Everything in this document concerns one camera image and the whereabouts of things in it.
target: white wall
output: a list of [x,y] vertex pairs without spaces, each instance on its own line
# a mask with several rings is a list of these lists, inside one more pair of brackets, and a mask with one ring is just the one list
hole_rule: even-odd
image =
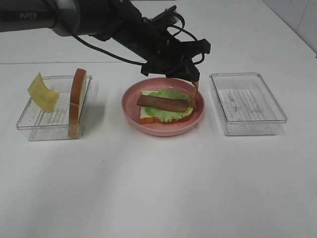
[[263,0],[317,53],[317,0]]

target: clear plastic container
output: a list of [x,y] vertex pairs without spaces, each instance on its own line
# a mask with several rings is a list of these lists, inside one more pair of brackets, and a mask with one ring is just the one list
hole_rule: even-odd
[[53,112],[47,113],[37,106],[32,98],[26,104],[16,128],[29,141],[77,139],[83,136],[89,104],[92,101],[92,76],[87,75],[85,100],[77,124],[68,124],[70,92],[74,76],[43,77],[45,85],[59,92]]
[[210,79],[225,135],[273,135],[287,122],[259,73],[215,73]]

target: robotic arm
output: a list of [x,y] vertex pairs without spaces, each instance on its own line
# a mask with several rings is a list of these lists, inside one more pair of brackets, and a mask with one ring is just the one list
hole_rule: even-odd
[[[210,43],[198,41],[192,34],[174,24],[184,19],[175,12],[176,6],[166,9],[153,19],[142,17],[130,0],[2,0],[0,32],[36,28],[51,28],[60,36],[73,36],[86,46],[129,63],[141,65],[141,73],[165,74],[167,77],[198,81],[196,64],[210,53]],[[171,35],[168,27],[179,29],[194,41],[181,42]],[[91,46],[79,38],[90,35],[98,40],[113,38],[147,63],[125,60]],[[202,54],[199,62],[192,58]]]

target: pink plate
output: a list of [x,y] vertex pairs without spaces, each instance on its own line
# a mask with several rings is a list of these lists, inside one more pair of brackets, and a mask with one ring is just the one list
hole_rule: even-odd
[[148,123],[139,124],[140,106],[137,106],[137,99],[141,95],[141,90],[161,90],[174,89],[186,92],[190,96],[194,95],[195,88],[192,84],[176,78],[150,78],[132,85],[122,97],[122,110],[127,121],[138,130],[157,136],[179,135],[192,129],[202,118],[205,103],[201,93],[198,94],[198,111],[194,112],[188,121],[173,124]]

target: yellow cheese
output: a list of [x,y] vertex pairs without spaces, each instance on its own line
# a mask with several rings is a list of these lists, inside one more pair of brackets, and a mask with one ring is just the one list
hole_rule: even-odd
[[44,111],[51,113],[59,97],[58,92],[50,90],[44,83],[41,73],[35,77],[28,88],[32,100]]

